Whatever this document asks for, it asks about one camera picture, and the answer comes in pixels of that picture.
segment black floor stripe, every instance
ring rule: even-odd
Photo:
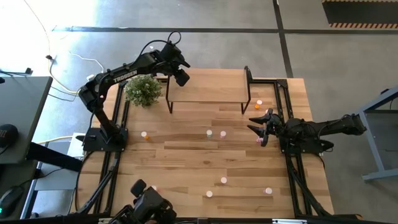
[[[329,24],[337,28],[396,29],[398,2],[323,1]]]
[[[282,57],[284,59],[286,77],[293,78],[292,65],[290,64],[289,52],[287,51],[286,37],[282,30],[284,29],[284,25],[282,23],[282,16],[280,15],[278,0],[272,0],[274,3],[274,10],[276,16],[276,24],[278,25],[279,30],[279,39],[280,39],[280,47],[282,49]]]
[[[276,34],[278,29],[242,29],[242,28],[145,28],[145,27],[56,27],[52,31],[62,32],[194,32],[194,33],[255,33]]]
[[[118,28],[118,27],[57,27],[54,32],[194,32],[194,33],[249,33],[249,34],[391,34],[397,35],[398,29],[235,29],[235,28]]]

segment green plant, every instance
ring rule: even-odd
[[[126,99],[136,106],[150,106],[157,103],[162,94],[160,83],[150,75],[138,75],[126,84],[124,92]]]

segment black metal frame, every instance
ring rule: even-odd
[[[249,90],[248,91],[249,101],[247,102],[247,104],[244,108],[243,108],[243,104],[241,104],[242,114],[244,114],[244,112],[247,109],[248,104],[251,100],[250,84],[272,84],[274,87],[275,98],[276,98],[276,102],[277,102],[278,115],[284,121],[284,112],[283,112],[283,108],[282,108],[282,100],[280,97],[280,88],[282,88],[284,95],[285,95],[285,101],[286,101],[286,107],[287,107],[286,109],[287,109],[288,116],[289,116],[289,118],[293,118],[293,109],[292,109],[292,104],[290,101],[289,87],[288,87],[286,79],[267,79],[267,78],[253,79],[253,77],[251,75],[251,71],[247,66],[245,66],[244,70],[246,72],[246,77],[247,77],[247,84],[248,84],[248,90]],[[161,82],[165,81],[164,78],[158,78],[158,79]],[[167,106],[169,107],[169,111],[170,111],[170,113],[172,113],[173,102],[169,102],[169,99],[168,99],[169,81],[170,81],[170,77],[167,77],[167,90],[166,90],[165,98],[166,98]],[[126,84],[126,82],[122,82],[119,84],[118,93],[116,96],[116,103],[114,106],[113,116],[112,116],[112,121],[115,123],[118,120],[119,107],[120,107],[122,92],[123,92],[123,88],[124,88],[125,84]],[[128,111],[129,111],[129,103],[128,103],[128,101],[126,101],[124,104],[121,128],[126,127]],[[283,142],[283,140],[280,140],[280,148],[281,148],[282,152],[286,152],[286,142]],[[102,170],[101,170],[101,177],[99,180],[100,182],[107,174],[110,157],[111,157],[111,152],[105,152],[103,166],[102,166]],[[303,168],[301,154],[285,153],[286,164],[288,164],[289,161],[292,160],[292,157],[296,157],[297,167],[298,167],[298,177],[301,179],[301,182],[303,183],[303,185],[307,187],[307,183],[305,181],[305,174],[304,174],[304,168]],[[106,202],[106,207],[103,212],[104,214],[107,214],[107,215],[111,214],[113,198],[114,198],[114,190],[116,188],[116,178],[118,176],[118,168],[119,168],[119,162],[116,164],[115,173],[111,179],[111,185],[109,188],[108,199]],[[292,174],[289,172],[289,170],[287,171],[287,174],[288,174],[288,178],[289,178],[290,193],[292,196],[294,215],[295,215],[295,217],[297,217],[298,215],[302,215],[302,212],[300,211],[300,207],[299,207],[299,200],[297,197],[297,189],[295,186],[295,180],[294,180],[294,177],[292,176]],[[93,213],[100,212],[101,199],[102,199],[102,194],[100,194],[100,196],[98,197],[98,199],[94,205]],[[304,202],[305,202],[306,214],[311,215],[312,209],[311,209],[310,203],[309,203],[308,199],[306,198],[306,196],[304,196]],[[248,219],[248,220],[270,220],[270,219],[266,218],[266,219]]]
[[[248,106],[250,104],[250,101],[251,101],[250,83],[253,80],[253,77],[251,76],[251,71],[250,71],[248,66],[244,67],[244,71],[245,71],[245,74],[246,74],[246,84],[247,84],[247,89],[248,89],[248,102],[246,103],[246,106],[244,108],[243,108],[243,103],[241,103],[241,112],[242,112],[242,114],[244,114],[244,112],[248,108]],[[167,102],[167,107],[169,108],[169,112],[173,113],[173,102],[169,101],[169,83],[170,83],[170,77],[167,77],[166,102]]]
[[[253,79],[252,84],[272,84],[274,86],[274,92],[275,92],[275,98],[276,98],[276,104],[277,104],[277,111],[278,115],[280,116],[282,122],[284,123],[284,111],[282,107],[282,100],[280,98],[280,87],[283,89],[284,95],[285,95],[285,101],[286,101],[286,110],[288,113],[289,118],[293,118],[293,108],[290,100],[290,95],[289,95],[289,86],[287,84],[287,79]],[[289,164],[289,162],[292,160],[293,157],[296,158],[297,160],[297,175],[300,178],[301,182],[305,187],[307,187],[307,183],[305,181],[305,173],[304,173],[304,167],[303,167],[303,161],[301,154],[290,154],[287,153],[287,142],[285,142],[282,139],[279,139],[279,144],[280,144],[280,150],[282,153],[285,154],[285,160],[286,160],[286,165]],[[287,175],[289,178],[289,186],[290,186],[290,194],[292,196],[292,203],[293,203],[293,211],[294,211],[294,216],[297,217],[298,215],[301,215],[302,212],[300,210],[300,205],[299,205],[299,198],[297,197],[297,189],[295,185],[295,180],[292,175],[292,173],[289,171],[289,167],[287,165]],[[304,196],[304,205],[305,205],[305,210],[307,215],[312,215],[312,209],[311,205],[308,201],[308,198],[303,194]]]
[[[115,124],[118,120],[118,114],[119,114],[119,108],[120,108],[121,98],[122,98],[122,94],[123,94],[123,88],[126,85],[126,83],[127,82],[121,82],[119,84],[118,93],[116,95],[116,102],[115,102],[115,106],[113,108],[113,115],[112,115],[112,122],[114,122]],[[122,121],[121,121],[121,125],[120,125],[121,128],[126,128],[129,105],[130,104],[128,101],[126,101],[124,103]],[[101,169],[101,175],[99,177],[99,182],[101,182],[105,178],[106,174],[108,173],[108,166],[109,166],[111,154],[112,154],[112,152],[105,152],[104,161],[103,161],[103,165],[102,165],[102,169]],[[121,152],[115,152],[115,157],[120,158]],[[104,215],[108,215],[108,216],[110,216],[110,214],[111,214],[113,198],[114,198],[114,190],[116,188],[116,179],[118,177],[119,163],[120,163],[120,159],[116,163],[116,166],[114,168],[114,175],[112,176],[112,178],[110,180],[111,183],[109,186],[109,193],[108,193],[108,198],[106,201],[106,206],[105,206],[105,209],[103,210],[104,212],[100,213],[102,196],[103,196],[103,192],[101,192],[98,196],[98,199],[96,200],[96,202],[94,204],[94,210],[93,210],[94,214],[100,213],[100,214],[104,214]]]

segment gray floor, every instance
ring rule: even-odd
[[[55,26],[276,28],[271,0],[28,2],[47,30]],[[279,0],[279,5],[286,29],[329,29],[318,0]],[[48,54],[47,41],[40,25],[23,2],[2,1],[1,21],[16,17],[12,22],[0,24],[14,34],[2,34],[5,39],[0,43],[1,68],[29,66],[34,68],[35,75],[47,75],[47,62],[43,59]],[[165,33],[50,32],[49,35],[52,55],[58,55],[53,73],[73,90],[100,68],[94,62],[68,55],[68,50],[95,58],[106,68],[114,68],[133,61],[149,40],[167,38]],[[286,39],[293,75],[305,79],[315,121],[354,113],[384,89],[398,84],[396,35],[287,35]],[[286,77],[277,34],[183,33],[179,47],[193,67],[249,65],[256,77]],[[398,101],[392,107],[398,108]],[[79,99],[71,103],[49,97],[34,140],[85,132],[89,116]],[[325,155],[335,212],[398,222],[398,178],[368,184],[362,181],[362,174],[376,171],[366,138],[341,134],[327,139],[335,143],[334,152]],[[398,153],[390,156],[398,161]],[[64,192],[42,195],[35,206],[36,212],[57,215],[57,209],[48,211],[43,206],[43,201],[53,194],[69,200]]]

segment wooden tabletop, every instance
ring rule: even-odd
[[[184,86],[170,78],[170,102],[246,103],[249,101],[246,72],[243,69],[189,68]]]
[[[288,79],[288,84],[294,116],[312,120],[304,80]],[[109,90],[104,104],[109,117],[116,92],[117,85]],[[164,97],[150,108],[131,105],[128,147],[122,153],[112,215],[132,203],[134,196],[129,189],[137,179],[143,179],[157,187],[179,217],[293,218],[285,158],[278,140],[270,136],[267,147],[260,147],[257,136],[246,127],[254,124],[249,117],[262,116],[267,108],[276,110],[274,88],[251,84],[251,97],[244,115],[236,104],[216,103],[179,103],[170,114]],[[260,110],[254,108],[257,100],[263,101]],[[285,109],[283,94],[282,104]],[[206,137],[208,129],[213,131],[211,139]],[[149,140],[141,137],[142,131],[148,133]],[[220,131],[226,131],[225,139],[220,139]],[[83,167],[78,187],[80,206],[98,185],[103,156],[103,152],[93,153]],[[333,213],[321,161],[304,154],[303,164],[309,189]],[[222,177],[227,178],[226,184],[221,183]],[[270,195],[264,193],[268,187]],[[212,198],[206,196],[209,190]],[[103,206],[107,196],[106,190]],[[300,191],[298,196],[304,211]]]

